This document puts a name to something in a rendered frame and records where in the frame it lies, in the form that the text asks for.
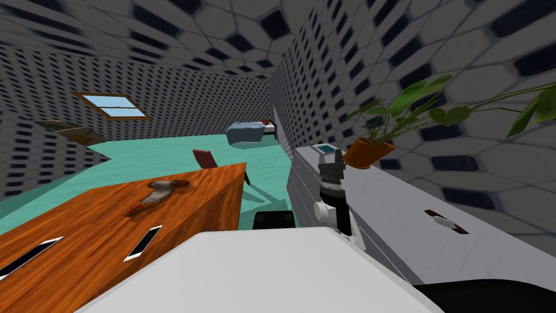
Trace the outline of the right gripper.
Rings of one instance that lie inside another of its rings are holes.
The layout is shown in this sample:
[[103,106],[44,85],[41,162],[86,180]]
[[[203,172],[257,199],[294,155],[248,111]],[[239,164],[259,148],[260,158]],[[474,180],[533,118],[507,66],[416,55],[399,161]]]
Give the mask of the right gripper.
[[319,154],[319,174],[323,185],[341,187],[344,179],[345,164],[341,149],[334,150],[334,163],[326,163],[326,154]]

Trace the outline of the small white framed tablet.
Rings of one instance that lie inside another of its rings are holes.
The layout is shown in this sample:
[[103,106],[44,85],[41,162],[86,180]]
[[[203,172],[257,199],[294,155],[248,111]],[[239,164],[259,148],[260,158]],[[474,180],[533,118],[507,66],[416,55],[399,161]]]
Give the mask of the small white framed tablet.
[[338,150],[337,147],[332,146],[329,143],[319,143],[319,144],[311,145],[311,149],[313,149],[314,151],[316,151],[317,153],[323,156],[335,155],[336,150]]

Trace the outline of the green plant in orange pot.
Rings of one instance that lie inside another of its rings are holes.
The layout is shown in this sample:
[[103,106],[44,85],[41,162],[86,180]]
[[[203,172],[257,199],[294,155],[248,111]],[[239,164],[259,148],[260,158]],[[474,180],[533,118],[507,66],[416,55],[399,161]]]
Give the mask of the green plant in orange pot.
[[439,124],[444,127],[467,120],[472,113],[488,111],[489,105],[518,95],[535,92],[535,98],[523,109],[517,110],[506,137],[522,133],[530,124],[556,118],[556,82],[501,94],[479,102],[460,105],[449,110],[434,108],[451,75],[442,76],[432,82],[421,80],[405,88],[386,107],[384,98],[373,99],[363,107],[348,114],[355,116],[376,115],[383,118],[383,124],[368,122],[363,137],[354,140],[343,156],[345,164],[357,169],[369,169],[380,158],[392,152],[395,147],[390,140],[400,137],[420,127]]

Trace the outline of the grey dresser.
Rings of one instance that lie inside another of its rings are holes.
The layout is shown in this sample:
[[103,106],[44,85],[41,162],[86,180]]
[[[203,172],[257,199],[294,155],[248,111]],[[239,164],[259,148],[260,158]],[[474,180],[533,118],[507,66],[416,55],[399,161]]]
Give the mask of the grey dresser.
[[[347,167],[342,186],[367,252],[411,283],[499,279],[556,291],[556,258],[371,167]],[[465,229],[437,224],[433,210]]]

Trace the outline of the bed with blue blanket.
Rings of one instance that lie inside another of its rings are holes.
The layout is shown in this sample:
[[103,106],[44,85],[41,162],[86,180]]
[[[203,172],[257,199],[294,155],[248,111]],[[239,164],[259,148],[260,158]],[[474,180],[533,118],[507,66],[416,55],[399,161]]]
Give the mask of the bed with blue blanket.
[[228,144],[260,142],[263,137],[273,135],[276,139],[278,126],[273,120],[257,122],[234,122],[225,132]]

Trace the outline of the dark red chair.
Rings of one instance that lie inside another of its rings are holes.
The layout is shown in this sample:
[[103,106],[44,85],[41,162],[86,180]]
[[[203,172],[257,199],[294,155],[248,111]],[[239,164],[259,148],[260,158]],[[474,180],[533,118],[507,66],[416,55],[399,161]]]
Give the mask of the dark red chair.
[[201,170],[218,167],[218,164],[210,151],[193,149],[192,153]]

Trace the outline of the dark red and white object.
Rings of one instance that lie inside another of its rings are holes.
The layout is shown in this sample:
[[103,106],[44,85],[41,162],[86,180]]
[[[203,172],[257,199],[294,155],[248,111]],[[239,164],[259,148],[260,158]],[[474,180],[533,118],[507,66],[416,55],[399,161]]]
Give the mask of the dark red and white object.
[[433,220],[435,222],[437,222],[437,224],[444,226],[448,229],[451,229],[459,234],[468,234],[468,232],[463,229],[462,227],[460,227],[459,225],[455,224],[454,222],[450,221],[449,219],[445,218],[442,215],[439,215],[437,212],[433,211],[433,210],[424,210],[424,212],[430,216],[431,218],[433,218]]

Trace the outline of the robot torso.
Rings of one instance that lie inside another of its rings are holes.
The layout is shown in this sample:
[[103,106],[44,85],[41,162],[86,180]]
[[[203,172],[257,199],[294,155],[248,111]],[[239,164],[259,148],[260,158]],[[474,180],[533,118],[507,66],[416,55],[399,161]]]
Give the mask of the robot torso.
[[444,313],[362,245],[357,229],[203,232],[75,313]]

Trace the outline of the grey and brown figurine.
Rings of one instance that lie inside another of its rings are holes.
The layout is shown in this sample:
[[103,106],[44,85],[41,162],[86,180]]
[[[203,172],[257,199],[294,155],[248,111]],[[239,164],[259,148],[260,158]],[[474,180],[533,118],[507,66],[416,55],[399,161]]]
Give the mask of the grey and brown figurine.
[[148,196],[132,205],[130,209],[125,212],[124,217],[131,217],[142,211],[151,209],[162,203],[175,192],[176,189],[181,189],[189,185],[189,180],[182,179],[151,181],[147,184],[147,187],[153,189],[153,191]]

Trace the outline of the black phone with white edge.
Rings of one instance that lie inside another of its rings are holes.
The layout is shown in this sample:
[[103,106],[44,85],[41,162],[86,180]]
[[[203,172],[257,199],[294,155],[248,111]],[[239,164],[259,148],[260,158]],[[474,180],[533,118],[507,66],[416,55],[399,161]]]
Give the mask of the black phone with white edge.
[[54,239],[46,240],[37,246],[33,247],[29,251],[25,252],[19,258],[14,260],[13,262],[7,264],[3,268],[0,269],[0,281],[9,276],[11,273],[15,272],[23,265],[27,264],[29,261],[36,258],[38,255],[46,251],[50,246],[56,244],[60,240],[64,239],[64,237],[57,237]]
[[163,227],[163,225],[159,225],[153,228],[150,228],[145,235],[143,236],[143,238],[141,238],[139,240],[139,242],[137,243],[137,245],[131,250],[131,252],[126,256],[126,258],[124,259],[124,262],[126,261],[130,261],[132,259],[136,259],[138,258],[144,251],[145,249],[148,247],[148,245],[152,242],[152,240],[155,238],[156,234],[160,231],[160,229]]

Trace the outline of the wooden framed window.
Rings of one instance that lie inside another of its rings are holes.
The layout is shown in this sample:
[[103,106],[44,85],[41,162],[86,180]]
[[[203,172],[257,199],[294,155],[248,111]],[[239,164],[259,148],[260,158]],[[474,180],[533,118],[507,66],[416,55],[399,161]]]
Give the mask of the wooden framed window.
[[72,91],[71,94],[78,97],[109,121],[151,120],[151,117],[126,94],[78,91]]

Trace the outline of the orange wooden table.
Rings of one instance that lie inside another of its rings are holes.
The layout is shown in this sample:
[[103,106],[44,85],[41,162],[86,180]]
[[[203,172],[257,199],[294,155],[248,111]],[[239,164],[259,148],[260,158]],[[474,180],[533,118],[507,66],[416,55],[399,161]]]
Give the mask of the orange wooden table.
[[[148,179],[97,187],[0,235],[0,269],[38,244],[64,237],[0,281],[0,313],[74,313],[206,229],[237,230],[245,163],[179,173],[189,180],[157,206],[124,217],[149,194]],[[136,259],[126,256],[163,225]]]

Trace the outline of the picture on wall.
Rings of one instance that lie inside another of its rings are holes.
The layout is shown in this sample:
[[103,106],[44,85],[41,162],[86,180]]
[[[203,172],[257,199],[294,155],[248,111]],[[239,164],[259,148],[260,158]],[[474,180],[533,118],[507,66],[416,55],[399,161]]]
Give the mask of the picture on wall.
[[96,133],[91,128],[74,123],[60,120],[34,120],[34,122],[85,147],[108,141],[108,138]]

